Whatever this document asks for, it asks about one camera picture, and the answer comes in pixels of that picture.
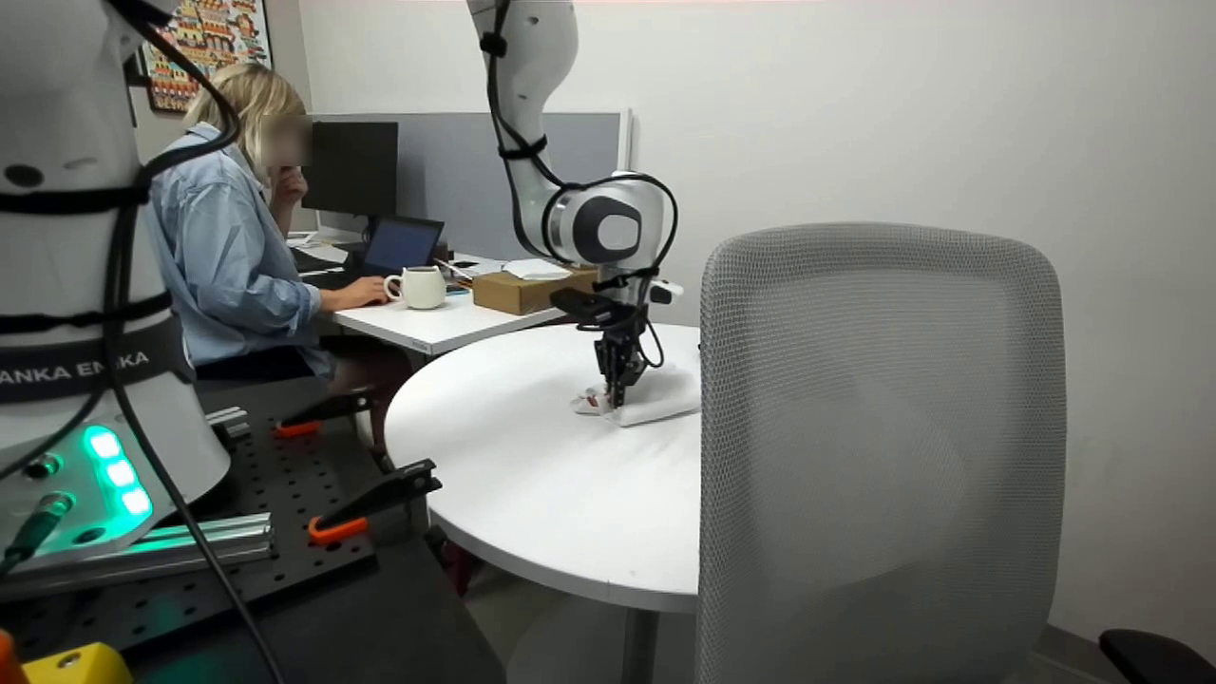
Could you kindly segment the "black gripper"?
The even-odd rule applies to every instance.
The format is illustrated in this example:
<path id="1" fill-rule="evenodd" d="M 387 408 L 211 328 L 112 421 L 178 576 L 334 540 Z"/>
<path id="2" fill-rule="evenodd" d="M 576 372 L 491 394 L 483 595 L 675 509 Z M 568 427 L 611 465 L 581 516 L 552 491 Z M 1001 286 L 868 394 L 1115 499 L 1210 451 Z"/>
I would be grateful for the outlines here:
<path id="1" fill-rule="evenodd" d="M 638 384 L 638 376 L 648 364 L 648 358 L 638 342 L 638 336 L 648 328 L 648 308 L 621 303 L 621 300 L 611 300 L 605 293 L 586 293 L 586 288 L 553 288 L 552 303 L 563 314 L 568 314 L 581 329 L 599 329 L 591 350 L 595 350 L 595 370 L 605 380 L 605 408 L 620 408 L 620 400 L 628 400 L 628 390 Z"/>

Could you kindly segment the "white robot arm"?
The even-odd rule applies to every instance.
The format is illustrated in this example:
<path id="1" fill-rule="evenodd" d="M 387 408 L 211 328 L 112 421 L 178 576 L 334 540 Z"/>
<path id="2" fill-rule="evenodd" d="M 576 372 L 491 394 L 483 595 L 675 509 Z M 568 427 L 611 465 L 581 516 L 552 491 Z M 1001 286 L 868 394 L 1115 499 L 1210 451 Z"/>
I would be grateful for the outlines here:
<path id="1" fill-rule="evenodd" d="M 238 146 L 231 123 L 143 160 L 124 62 L 165 48 L 183 0 L 0 0 L 0 446 L 3 557 L 129 546 L 227 466 L 201 427 L 178 314 L 153 252 L 153 185 Z M 588 267 L 605 394 L 640 376 L 672 190 L 638 171 L 564 181 L 547 160 L 552 91 L 576 53 L 568 0 L 466 0 L 524 252 Z"/>

